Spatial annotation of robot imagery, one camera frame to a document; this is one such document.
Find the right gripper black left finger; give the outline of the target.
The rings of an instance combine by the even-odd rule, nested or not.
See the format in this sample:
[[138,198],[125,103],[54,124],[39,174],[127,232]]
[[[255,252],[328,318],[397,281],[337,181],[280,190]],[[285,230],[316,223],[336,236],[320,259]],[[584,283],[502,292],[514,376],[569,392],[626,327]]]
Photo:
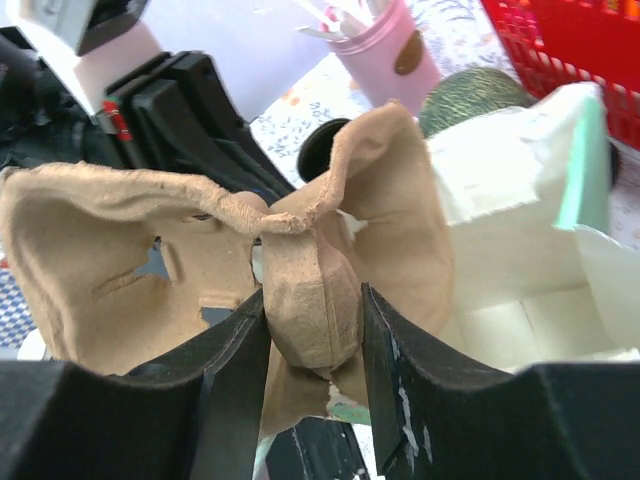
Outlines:
[[69,361],[1,365],[5,479],[248,479],[270,335],[252,295],[124,376]]

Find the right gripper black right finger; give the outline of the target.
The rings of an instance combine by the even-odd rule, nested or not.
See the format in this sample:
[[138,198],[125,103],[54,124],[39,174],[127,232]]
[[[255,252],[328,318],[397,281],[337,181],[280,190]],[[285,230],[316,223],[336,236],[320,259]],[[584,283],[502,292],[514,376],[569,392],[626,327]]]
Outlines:
[[637,363],[482,364],[362,288],[377,467],[388,479],[635,479]]

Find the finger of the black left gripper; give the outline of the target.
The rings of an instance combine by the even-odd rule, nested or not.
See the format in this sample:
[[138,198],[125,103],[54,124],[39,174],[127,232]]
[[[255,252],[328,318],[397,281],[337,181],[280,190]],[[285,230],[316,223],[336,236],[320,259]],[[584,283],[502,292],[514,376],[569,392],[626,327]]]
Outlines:
[[125,167],[204,175],[269,204],[293,192],[236,112],[213,59],[163,52],[105,92],[104,114]]

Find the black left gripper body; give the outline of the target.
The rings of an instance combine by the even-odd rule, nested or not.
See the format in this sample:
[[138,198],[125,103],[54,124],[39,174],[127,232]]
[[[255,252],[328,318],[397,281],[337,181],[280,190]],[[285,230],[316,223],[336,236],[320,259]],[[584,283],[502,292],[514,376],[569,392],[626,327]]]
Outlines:
[[65,162],[125,169],[114,141],[16,29],[1,31],[1,166]]

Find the brown cardboard cup carrier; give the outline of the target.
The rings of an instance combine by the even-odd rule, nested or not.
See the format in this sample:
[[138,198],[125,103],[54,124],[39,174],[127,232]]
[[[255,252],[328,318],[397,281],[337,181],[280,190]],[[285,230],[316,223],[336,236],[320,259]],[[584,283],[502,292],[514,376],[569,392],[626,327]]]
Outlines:
[[86,163],[8,169],[1,240],[52,355],[124,374],[262,291],[274,349],[261,433],[367,401],[361,287],[428,332],[450,319],[454,253],[430,156],[389,102],[336,135],[329,169],[274,204],[198,175]]

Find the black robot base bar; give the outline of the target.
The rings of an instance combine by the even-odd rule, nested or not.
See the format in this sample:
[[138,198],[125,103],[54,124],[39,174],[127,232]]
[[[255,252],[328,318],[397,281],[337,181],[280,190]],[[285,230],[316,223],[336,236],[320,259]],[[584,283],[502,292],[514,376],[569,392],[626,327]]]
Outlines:
[[275,437],[266,468],[274,480],[370,479],[352,426],[313,417]]

